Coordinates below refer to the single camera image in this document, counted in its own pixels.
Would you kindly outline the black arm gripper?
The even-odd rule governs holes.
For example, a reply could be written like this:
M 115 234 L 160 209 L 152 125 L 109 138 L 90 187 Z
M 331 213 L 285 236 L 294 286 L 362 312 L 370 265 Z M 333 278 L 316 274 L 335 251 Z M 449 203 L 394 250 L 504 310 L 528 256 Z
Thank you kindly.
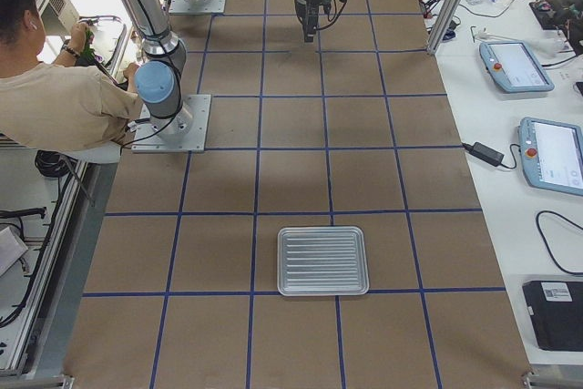
M 316 23 L 320 10 L 326 15 L 331 13 L 332 0 L 294 0 L 295 11 L 300 23 L 304 42 L 313 43 L 316 34 Z

